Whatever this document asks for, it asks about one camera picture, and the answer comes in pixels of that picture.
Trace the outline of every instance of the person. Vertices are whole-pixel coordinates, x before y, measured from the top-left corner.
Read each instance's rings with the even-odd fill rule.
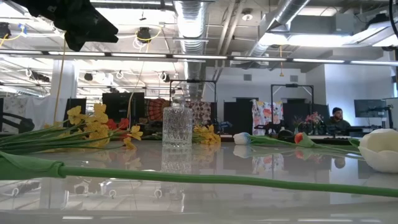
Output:
[[[330,117],[329,122],[327,123],[329,132],[338,131],[341,133],[345,133],[347,128],[351,127],[349,122],[343,119],[343,110],[341,108],[333,108],[333,116]]]

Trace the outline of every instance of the ceiling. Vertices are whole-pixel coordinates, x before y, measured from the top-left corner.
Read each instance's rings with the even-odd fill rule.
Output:
[[[206,54],[215,54],[223,30],[223,15],[226,12],[231,0],[218,0],[208,6],[206,38]],[[259,37],[258,25],[265,13],[276,9],[278,0],[261,1],[246,0],[243,8],[252,9],[253,18],[250,21],[238,19],[238,24],[233,35],[233,39],[228,47],[227,54],[240,52],[245,54],[253,47]],[[364,13],[375,9],[383,9],[387,1],[320,1],[312,0],[300,12],[300,15],[306,16],[333,16],[337,13]],[[86,43],[81,51],[95,52],[149,52],[149,53],[181,53],[180,42],[174,40],[178,37],[178,27],[176,17],[170,11],[154,11],[142,9],[115,9],[100,8],[102,15],[112,22],[118,29],[119,41],[116,44],[110,43]],[[26,9],[19,7],[13,2],[0,0],[0,22],[10,22],[12,37],[20,33],[19,24],[25,24],[27,34],[13,41],[7,41],[1,47],[2,49],[23,49],[23,50],[62,50],[63,37],[61,30],[57,30],[51,21],[44,18],[32,17]],[[140,27],[150,27],[152,36],[158,35],[149,45],[140,46],[135,42],[135,33]],[[273,57],[300,57],[300,58],[318,58],[327,52],[333,51],[332,48],[323,47],[298,47],[292,45],[282,46],[282,52],[279,48],[268,48],[267,54]],[[76,60],[80,68],[79,82],[82,85],[101,84],[101,82],[84,81],[85,73],[105,73],[114,75],[114,82],[118,85],[147,85],[147,86],[168,86],[167,83],[160,81],[158,76],[162,72],[170,74],[174,78],[184,78],[183,62],[140,62],[140,61],[107,61],[107,60]],[[280,63],[270,63],[268,69],[275,69]],[[286,63],[286,68],[303,69],[308,66],[302,63]],[[29,80],[26,69],[38,71],[51,78],[53,62],[47,58],[0,58],[0,81],[10,83],[35,83]],[[40,94],[47,94],[49,88],[39,89],[30,88]],[[95,95],[107,91],[104,89],[79,90],[79,94]],[[167,94],[167,91],[160,91],[159,94]]]

